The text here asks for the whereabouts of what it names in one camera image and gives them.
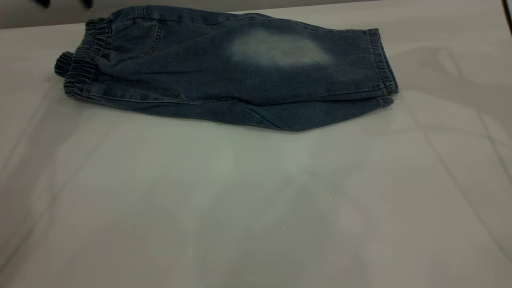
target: blue denim jeans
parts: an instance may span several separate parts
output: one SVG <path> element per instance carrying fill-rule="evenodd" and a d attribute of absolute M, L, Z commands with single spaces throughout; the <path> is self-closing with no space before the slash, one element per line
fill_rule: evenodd
<path fill-rule="evenodd" d="M 377 29 L 134 6 L 91 20 L 55 64 L 69 97 L 147 114 L 301 131 L 393 103 Z"/>

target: white table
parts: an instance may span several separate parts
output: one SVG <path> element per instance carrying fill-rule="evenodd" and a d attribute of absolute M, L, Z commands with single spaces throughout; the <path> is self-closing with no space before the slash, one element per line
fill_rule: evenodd
<path fill-rule="evenodd" d="M 0 30 L 2 288 L 512 287 L 500 1 L 262 12 L 379 28 L 396 103 L 305 133 L 119 111 L 53 74 L 83 25 Z"/>

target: dark object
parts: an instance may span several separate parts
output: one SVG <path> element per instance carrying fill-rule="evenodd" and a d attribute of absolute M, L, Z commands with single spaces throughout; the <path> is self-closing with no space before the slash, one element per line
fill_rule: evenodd
<path fill-rule="evenodd" d="M 505 9 L 505 17 L 507 18 L 508 27 L 510 28 L 510 33 L 512 33 L 512 10 L 509 3 L 512 3 L 510 0 L 502 0 L 503 9 Z"/>
<path fill-rule="evenodd" d="M 51 4 L 50 0 L 34 0 L 34 1 L 36 1 L 39 5 L 41 5 L 45 8 L 48 8 Z M 80 2 L 87 9 L 91 9 L 93 7 L 93 0 L 80 0 Z"/>
<path fill-rule="evenodd" d="M 147 114 L 308 130 L 391 105 L 377 29 L 136 6 L 87 22 L 55 73 L 69 97 Z"/>

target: folded jeans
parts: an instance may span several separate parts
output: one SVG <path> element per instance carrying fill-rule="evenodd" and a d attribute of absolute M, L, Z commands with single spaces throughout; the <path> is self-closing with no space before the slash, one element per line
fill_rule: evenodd
<path fill-rule="evenodd" d="M 147 114 L 301 131 L 393 103 L 379 31 L 134 6 L 91 20 L 55 73 L 67 96 Z"/>

